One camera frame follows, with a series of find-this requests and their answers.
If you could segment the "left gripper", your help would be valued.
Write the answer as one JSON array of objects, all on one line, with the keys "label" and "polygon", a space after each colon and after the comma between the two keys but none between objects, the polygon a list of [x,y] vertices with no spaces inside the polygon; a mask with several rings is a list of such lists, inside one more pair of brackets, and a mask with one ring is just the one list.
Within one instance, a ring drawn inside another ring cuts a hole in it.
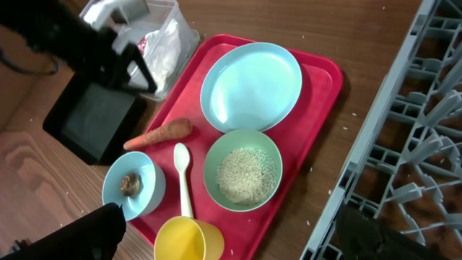
[{"label": "left gripper", "polygon": [[[118,33],[110,27],[96,31],[88,27],[78,47],[78,64],[75,72],[83,74],[89,80],[107,88],[120,88],[132,93],[155,93],[157,85],[149,71],[138,47],[126,44],[122,53],[113,49]],[[134,62],[147,82],[145,89],[141,85],[131,84],[128,67]]]}]

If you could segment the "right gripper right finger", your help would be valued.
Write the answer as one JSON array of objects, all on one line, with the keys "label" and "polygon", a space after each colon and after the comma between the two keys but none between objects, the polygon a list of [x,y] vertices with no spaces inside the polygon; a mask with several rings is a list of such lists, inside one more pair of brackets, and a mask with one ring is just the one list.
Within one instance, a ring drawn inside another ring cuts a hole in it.
[{"label": "right gripper right finger", "polygon": [[339,208],[335,233],[345,260],[446,260],[349,206]]}]

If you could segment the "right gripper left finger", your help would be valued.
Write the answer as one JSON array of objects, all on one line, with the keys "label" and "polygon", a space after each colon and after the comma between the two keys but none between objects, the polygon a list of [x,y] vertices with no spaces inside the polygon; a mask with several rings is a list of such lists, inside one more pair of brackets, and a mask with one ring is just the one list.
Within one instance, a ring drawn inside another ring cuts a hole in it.
[{"label": "right gripper left finger", "polygon": [[8,260],[108,260],[126,232],[123,207],[111,202],[46,237],[16,240]]}]

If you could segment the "brown mushroom piece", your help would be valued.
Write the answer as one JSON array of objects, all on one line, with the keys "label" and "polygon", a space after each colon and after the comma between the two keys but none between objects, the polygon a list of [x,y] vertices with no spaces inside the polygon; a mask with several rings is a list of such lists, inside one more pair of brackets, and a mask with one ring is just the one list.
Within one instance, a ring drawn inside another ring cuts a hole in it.
[{"label": "brown mushroom piece", "polygon": [[141,189],[141,176],[138,173],[128,173],[121,179],[120,190],[125,197],[137,196]]}]

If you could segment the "light blue bowl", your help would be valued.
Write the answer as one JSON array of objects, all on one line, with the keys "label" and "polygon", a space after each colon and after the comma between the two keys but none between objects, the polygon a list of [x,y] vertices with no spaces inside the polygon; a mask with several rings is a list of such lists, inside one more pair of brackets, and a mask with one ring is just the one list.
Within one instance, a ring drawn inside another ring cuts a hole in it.
[{"label": "light blue bowl", "polygon": [[[124,196],[123,179],[136,174],[139,188],[133,196]],[[128,152],[120,156],[109,168],[103,181],[103,204],[115,203],[122,207],[126,221],[153,212],[164,198],[166,178],[160,166],[143,152]]]}]

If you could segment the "yellow plastic cup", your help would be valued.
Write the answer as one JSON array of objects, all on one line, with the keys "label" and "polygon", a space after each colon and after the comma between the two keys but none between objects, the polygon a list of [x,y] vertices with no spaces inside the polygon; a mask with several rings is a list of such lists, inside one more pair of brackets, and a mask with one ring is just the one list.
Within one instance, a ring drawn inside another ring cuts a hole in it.
[{"label": "yellow plastic cup", "polygon": [[168,220],[154,242],[155,260],[217,260],[225,249],[221,231],[208,222],[177,216]]}]

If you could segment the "orange carrot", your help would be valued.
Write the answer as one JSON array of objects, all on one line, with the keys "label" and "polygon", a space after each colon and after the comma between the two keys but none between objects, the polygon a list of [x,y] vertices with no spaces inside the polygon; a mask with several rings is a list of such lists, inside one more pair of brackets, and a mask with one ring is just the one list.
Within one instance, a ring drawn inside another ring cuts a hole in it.
[{"label": "orange carrot", "polygon": [[182,139],[192,131],[192,123],[187,118],[177,118],[170,123],[128,140],[123,144],[123,148],[132,151],[160,142]]}]

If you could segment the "green bowl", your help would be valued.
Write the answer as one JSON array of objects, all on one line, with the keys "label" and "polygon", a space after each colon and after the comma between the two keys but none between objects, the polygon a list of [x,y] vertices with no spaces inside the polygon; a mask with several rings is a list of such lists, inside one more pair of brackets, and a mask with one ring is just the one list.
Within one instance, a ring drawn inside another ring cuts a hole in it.
[{"label": "green bowl", "polygon": [[[217,166],[228,153],[242,147],[255,147],[263,150],[276,165],[276,186],[272,194],[266,200],[249,206],[231,202],[220,192],[217,185]],[[204,161],[204,183],[207,192],[216,204],[231,212],[250,212],[262,207],[275,195],[282,182],[282,176],[282,156],[278,147],[268,136],[255,130],[239,129],[223,135],[212,145]]]}]

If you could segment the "white rice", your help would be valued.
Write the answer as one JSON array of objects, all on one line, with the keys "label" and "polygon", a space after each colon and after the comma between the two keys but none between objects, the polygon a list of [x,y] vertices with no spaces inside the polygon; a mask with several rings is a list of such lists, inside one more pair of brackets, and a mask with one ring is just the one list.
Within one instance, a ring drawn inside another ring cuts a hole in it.
[{"label": "white rice", "polygon": [[275,189],[275,162],[259,148],[234,149],[217,166],[217,185],[220,192],[235,204],[260,203]]}]

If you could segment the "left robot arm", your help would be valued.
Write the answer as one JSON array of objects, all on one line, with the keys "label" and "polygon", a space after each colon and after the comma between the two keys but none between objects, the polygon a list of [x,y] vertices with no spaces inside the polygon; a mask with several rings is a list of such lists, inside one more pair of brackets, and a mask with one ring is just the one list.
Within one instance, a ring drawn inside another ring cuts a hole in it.
[{"label": "left robot arm", "polygon": [[116,53],[115,30],[94,30],[59,1],[2,1],[1,25],[21,35],[34,52],[65,61],[87,83],[133,91],[135,86],[129,83],[127,68],[134,62],[147,81],[147,88],[138,91],[157,90],[137,45],[128,43],[122,53]]}]

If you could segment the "grey dishwasher rack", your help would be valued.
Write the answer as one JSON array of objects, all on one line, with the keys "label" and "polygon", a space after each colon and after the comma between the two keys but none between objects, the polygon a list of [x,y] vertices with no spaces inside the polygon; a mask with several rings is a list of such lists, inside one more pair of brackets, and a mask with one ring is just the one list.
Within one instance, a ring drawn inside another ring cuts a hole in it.
[{"label": "grey dishwasher rack", "polygon": [[302,252],[342,259],[342,206],[461,257],[461,2],[423,1]]}]

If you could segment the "clear plastic bin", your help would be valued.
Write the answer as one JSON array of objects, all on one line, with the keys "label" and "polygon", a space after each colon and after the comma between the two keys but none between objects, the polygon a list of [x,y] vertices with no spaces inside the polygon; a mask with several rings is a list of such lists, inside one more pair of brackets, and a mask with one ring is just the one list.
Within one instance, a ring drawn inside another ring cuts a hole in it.
[{"label": "clear plastic bin", "polygon": [[138,46],[157,89],[147,91],[148,82],[134,62],[127,68],[130,85],[156,101],[165,100],[199,44],[199,33],[190,28],[176,0],[89,1],[79,16],[94,30],[115,30],[116,53],[129,43]]}]

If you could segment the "black tray bin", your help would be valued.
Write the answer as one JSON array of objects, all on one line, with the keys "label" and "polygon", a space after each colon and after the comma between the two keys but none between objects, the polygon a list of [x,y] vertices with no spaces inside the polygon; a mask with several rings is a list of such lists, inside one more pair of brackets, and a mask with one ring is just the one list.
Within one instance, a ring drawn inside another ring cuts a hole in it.
[{"label": "black tray bin", "polygon": [[43,130],[88,165],[111,165],[147,104],[74,74],[43,122]]}]

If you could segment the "white plastic spoon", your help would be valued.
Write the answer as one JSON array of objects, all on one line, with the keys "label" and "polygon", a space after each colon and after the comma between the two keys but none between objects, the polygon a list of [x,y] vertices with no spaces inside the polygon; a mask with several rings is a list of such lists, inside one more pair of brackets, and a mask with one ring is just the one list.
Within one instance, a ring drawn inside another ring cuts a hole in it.
[{"label": "white plastic spoon", "polygon": [[180,210],[184,217],[193,218],[193,210],[188,191],[186,172],[191,161],[187,147],[183,143],[177,143],[173,152],[174,166],[179,176],[180,187]]}]

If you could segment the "light blue plate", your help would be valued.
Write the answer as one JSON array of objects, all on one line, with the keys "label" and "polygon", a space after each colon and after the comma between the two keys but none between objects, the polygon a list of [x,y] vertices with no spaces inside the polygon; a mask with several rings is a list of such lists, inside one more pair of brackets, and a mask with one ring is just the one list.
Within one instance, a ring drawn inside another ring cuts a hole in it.
[{"label": "light blue plate", "polygon": [[302,90],[302,71],[280,45],[249,43],[227,52],[207,72],[200,105],[216,130],[266,131],[295,107]]}]

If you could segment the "red serving tray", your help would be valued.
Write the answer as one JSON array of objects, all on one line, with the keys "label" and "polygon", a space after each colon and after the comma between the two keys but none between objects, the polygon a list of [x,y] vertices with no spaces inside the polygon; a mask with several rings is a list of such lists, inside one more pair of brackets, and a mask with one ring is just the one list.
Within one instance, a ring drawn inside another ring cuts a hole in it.
[{"label": "red serving tray", "polygon": [[292,111],[266,135],[282,156],[282,182],[274,197],[261,208],[237,213],[220,207],[204,184],[204,161],[213,143],[221,137],[204,118],[199,104],[201,86],[212,65],[250,40],[232,35],[215,35],[197,49],[173,90],[149,125],[150,129],[174,118],[186,117],[193,133],[184,139],[191,152],[188,185],[196,218],[213,224],[224,236],[222,259],[251,259],[263,239],[343,85],[343,74],[332,60],[291,50],[301,68],[301,93]]}]

